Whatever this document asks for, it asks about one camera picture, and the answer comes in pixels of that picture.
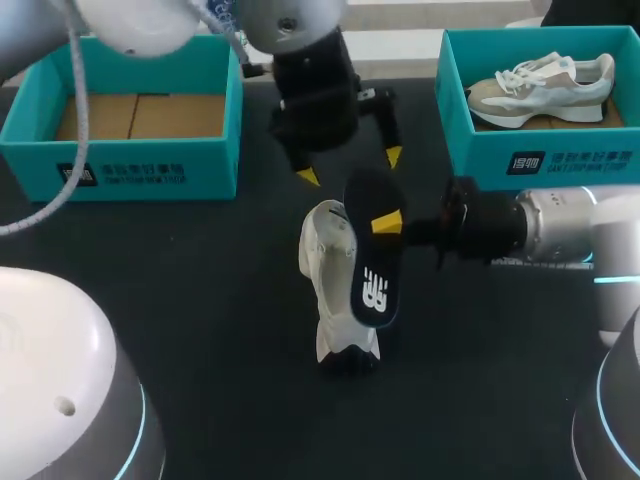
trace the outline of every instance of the shoe heel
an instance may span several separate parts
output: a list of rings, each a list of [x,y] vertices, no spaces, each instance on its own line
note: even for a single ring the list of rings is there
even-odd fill
[[[566,122],[598,123],[604,120],[606,103],[589,107],[556,107],[547,113]]]

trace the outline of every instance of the shoe lace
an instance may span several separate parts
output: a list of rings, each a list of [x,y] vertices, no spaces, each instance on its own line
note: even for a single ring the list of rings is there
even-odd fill
[[[546,84],[544,77],[532,70],[534,62],[523,62],[513,70],[496,72],[496,80],[500,88],[507,94],[516,95],[522,86],[531,88],[531,85],[543,86]]]

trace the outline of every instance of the sneaker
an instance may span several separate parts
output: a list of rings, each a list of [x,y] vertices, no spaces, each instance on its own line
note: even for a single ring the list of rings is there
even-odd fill
[[[536,115],[568,122],[601,122],[613,90],[615,61],[609,54],[576,62],[552,53],[521,63],[465,93],[471,116],[480,123],[520,128]]]
[[[351,311],[356,240],[342,203],[322,202],[307,215],[298,259],[300,272],[311,279],[318,297],[318,363],[339,372],[373,370],[380,360],[378,336]]]

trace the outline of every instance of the white cable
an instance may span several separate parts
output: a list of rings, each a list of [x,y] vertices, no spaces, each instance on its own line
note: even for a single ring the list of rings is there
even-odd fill
[[[0,226],[0,236],[25,230],[37,225],[54,214],[71,197],[78,182],[84,173],[87,161],[87,151],[89,149],[89,101],[87,99],[87,84],[84,74],[84,61],[80,50],[80,40],[78,32],[73,24],[73,3],[72,0],[64,1],[64,14],[69,31],[69,41],[71,43],[71,58],[73,61],[73,78],[76,84],[76,108],[78,110],[78,151],[71,176],[67,180],[60,193],[42,210],[34,213],[30,217],[20,220],[10,225]]]
[[[191,8],[198,14],[200,20],[205,23],[211,33],[219,33],[224,35],[236,53],[241,64],[250,63],[249,54],[242,46],[242,42],[236,37],[236,34],[225,28],[224,24],[216,17],[206,5],[202,5],[198,0],[187,0]]]

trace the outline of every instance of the black end effector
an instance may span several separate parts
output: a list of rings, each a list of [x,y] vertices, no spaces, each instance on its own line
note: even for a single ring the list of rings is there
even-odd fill
[[[415,222],[406,234],[409,245],[436,246],[438,268],[449,252],[464,260],[489,263],[521,248],[526,238],[526,216],[515,199],[481,192],[470,177],[449,182],[440,218]]]
[[[358,130],[359,117],[369,114],[375,115],[395,166],[400,154],[395,96],[390,90],[362,90],[340,29],[306,49],[276,55],[273,75],[282,102],[273,111],[270,131],[295,172],[319,184],[312,154],[348,142]]]

